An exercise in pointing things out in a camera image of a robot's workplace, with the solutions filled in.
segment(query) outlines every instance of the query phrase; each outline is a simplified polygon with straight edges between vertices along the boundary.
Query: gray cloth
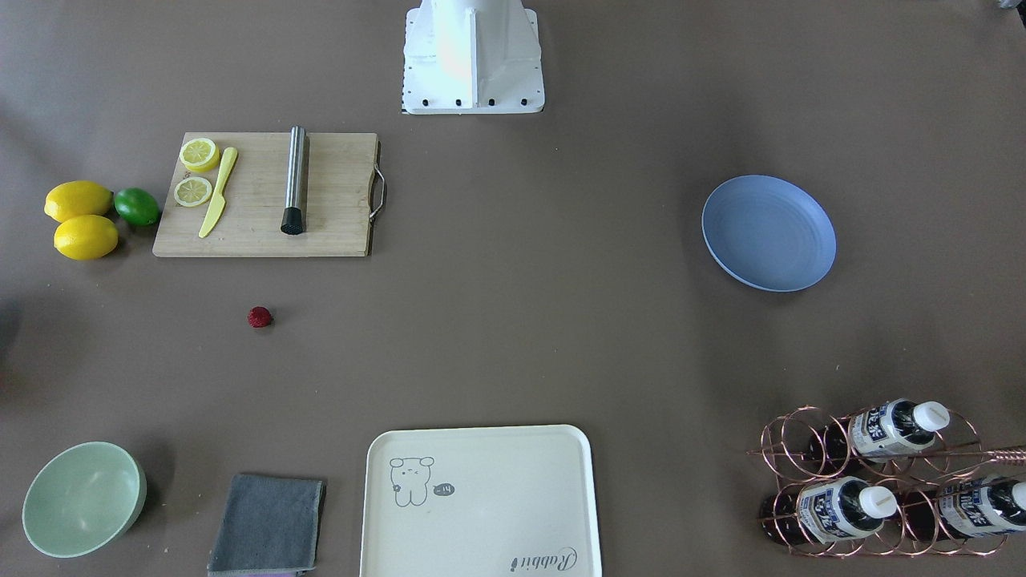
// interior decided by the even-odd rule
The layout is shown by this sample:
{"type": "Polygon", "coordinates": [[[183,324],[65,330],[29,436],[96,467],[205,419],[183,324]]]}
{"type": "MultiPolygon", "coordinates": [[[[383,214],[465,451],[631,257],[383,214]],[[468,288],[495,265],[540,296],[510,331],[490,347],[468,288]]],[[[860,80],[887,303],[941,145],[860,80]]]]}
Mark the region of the gray cloth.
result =
{"type": "Polygon", "coordinates": [[[232,477],[207,574],[267,575],[314,568],[324,484],[254,474],[232,477]]]}

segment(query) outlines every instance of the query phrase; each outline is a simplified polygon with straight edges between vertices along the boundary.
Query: bottle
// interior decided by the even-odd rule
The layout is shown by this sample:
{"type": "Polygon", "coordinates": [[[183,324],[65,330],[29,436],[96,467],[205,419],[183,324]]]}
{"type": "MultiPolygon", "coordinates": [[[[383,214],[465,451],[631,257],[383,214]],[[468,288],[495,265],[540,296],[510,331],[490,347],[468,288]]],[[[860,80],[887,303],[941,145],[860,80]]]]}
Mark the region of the bottle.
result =
{"type": "Polygon", "coordinates": [[[913,492],[902,496],[902,507],[910,537],[931,542],[971,539],[1026,531],[1026,482],[998,475],[947,487],[937,500],[937,492],[913,492]],[[942,528],[931,501],[936,500],[942,528]]]}
{"type": "Polygon", "coordinates": [[[797,496],[770,497],[759,516],[764,520],[763,531],[777,543],[826,544],[869,537],[897,510],[898,501],[886,488],[845,476],[810,485],[797,496]]]}
{"type": "Polygon", "coordinates": [[[822,444],[816,436],[808,439],[807,455],[812,460],[824,461],[822,472],[831,474],[851,453],[852,458],[842,472],[852,474],[862,467],[856,457],[885,463],[894,457],[915,455],[930,449],[937,431],[950,422],[948,410],[936,400],[916,405],[899,398],[839,421],[847,429],[847,439],[837,423],[831,423],[820,433],[822,444]]]}

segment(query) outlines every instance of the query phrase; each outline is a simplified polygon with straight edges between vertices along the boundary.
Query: wooden cutting board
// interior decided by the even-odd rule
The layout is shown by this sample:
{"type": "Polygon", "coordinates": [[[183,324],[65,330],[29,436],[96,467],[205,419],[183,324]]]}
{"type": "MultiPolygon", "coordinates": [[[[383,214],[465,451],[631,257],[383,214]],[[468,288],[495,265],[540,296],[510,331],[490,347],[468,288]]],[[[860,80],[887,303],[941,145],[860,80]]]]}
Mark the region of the wooden cutting board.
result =
{"type": "Polygon", "coordinates": [[[199,237],[208,202],[185,207],[174,187],[191,176],[210,184],[218,168],[193,175],[175,160],[153,254],[158,257],[363,257],[370,241],[370,189],[378,134],[309,133],[306,232],[281,232],[288,164],[288,132],[187,132],[239,158],[225,186],[225,211],[209,236],[199,237]]]}

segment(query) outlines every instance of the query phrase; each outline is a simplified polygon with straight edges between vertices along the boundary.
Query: cartoon bear drawing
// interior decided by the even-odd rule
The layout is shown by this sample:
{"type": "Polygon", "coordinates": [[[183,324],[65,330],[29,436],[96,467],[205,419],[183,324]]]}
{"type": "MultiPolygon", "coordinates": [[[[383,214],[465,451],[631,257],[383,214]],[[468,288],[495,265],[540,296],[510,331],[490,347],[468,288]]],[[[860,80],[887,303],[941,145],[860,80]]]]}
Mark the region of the cartoon bear drawing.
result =
{"type": "Polygon", "coordinates": [[[392,459],[392,491],[395,491],[395,504],[400,507],[413,505],[419,507],[428,500],[428,480],[431,478],[431,465],[435,464],[433,457],[407,457],[392,459]]]}

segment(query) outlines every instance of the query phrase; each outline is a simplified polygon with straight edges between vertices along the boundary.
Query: red berry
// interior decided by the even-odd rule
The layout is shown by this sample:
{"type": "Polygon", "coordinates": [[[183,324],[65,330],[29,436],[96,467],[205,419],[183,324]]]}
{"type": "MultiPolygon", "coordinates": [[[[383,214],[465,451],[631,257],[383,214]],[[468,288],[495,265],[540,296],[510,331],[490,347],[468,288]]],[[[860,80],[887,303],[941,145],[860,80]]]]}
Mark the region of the red berry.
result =
{"type": "Polygon", "coordinates": [[[249,311],[249,325],[253,329],[261,329],[271,324],[274,317],[271,316],[271,311],[264,307],[253,307],[249,311]]]}

